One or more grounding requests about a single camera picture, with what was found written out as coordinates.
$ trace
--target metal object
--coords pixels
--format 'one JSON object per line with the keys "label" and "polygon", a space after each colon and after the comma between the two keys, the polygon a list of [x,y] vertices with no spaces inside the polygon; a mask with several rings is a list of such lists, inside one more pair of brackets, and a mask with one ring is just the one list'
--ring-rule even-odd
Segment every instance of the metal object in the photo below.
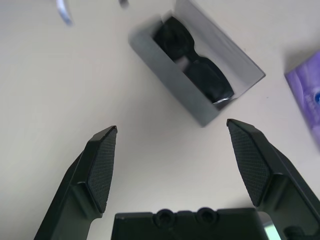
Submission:
{"label": "metal object", "polygon": [[65,0],[56,0],[56,7],[65,24],[71,26],[73,22]]}

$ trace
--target sunglasses lens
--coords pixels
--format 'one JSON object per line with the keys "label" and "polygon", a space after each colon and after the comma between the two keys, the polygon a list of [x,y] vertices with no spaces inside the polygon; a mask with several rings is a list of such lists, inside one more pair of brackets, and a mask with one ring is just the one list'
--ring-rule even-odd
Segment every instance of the sunglasses lens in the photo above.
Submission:
{"label": "sunglasses lens", "polygon": [[213,62],[205,59],[190,64],[184,72],[185,75],[213,104],[228,100],[234,95],[228,80]]}
{"label": "sunglasses lens", "polygon": [[188,30],[174,17],[170,17],[160,27],[154,41],[173,61],[186,55],[195,46]]}

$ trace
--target white table surface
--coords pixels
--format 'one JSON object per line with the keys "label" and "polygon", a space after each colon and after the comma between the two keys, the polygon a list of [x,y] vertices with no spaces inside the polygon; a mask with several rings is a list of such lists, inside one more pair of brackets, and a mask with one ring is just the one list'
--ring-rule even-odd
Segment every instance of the white table surface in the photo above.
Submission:
{"label": "white table surface", "polygon": [[255,125],[320,197],[320,152],[284,71],[320,47],[319,0],[198,0],[266,77],[206,128],[128,44],[171,0],[71,0],[0,7],[0,239],[33,239],[69,165],[91,136],[117,125],[114,174],[88,240],[108,240],[119,212],[250,206],[227,118]]}

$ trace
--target gray box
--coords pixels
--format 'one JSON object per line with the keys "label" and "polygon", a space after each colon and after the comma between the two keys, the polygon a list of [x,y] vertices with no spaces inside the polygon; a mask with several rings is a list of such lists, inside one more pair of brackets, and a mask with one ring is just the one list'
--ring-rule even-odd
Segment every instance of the gray box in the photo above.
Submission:
{"label": "gray box", "polygon": [[195,51],[213,61],[223,72],[234,91],[231,99],[212,104],[182,72],[182,64],[173,62],[157,45],[153,36],[163,23],[161,17],[149,20],[148,25],[136,30],[130,35],[129,43],[171,94],[204,127],[266,75],[192,0],[177,0],[170,15],[189,30]]}

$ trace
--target purple package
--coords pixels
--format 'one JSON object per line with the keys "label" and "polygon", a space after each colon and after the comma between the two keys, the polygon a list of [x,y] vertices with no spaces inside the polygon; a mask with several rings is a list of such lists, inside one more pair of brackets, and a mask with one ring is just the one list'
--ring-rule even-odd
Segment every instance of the purple package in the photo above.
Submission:
{"label": "purple package", "polygon": [[285,78],[320,145],[320,51],[286,73]]}

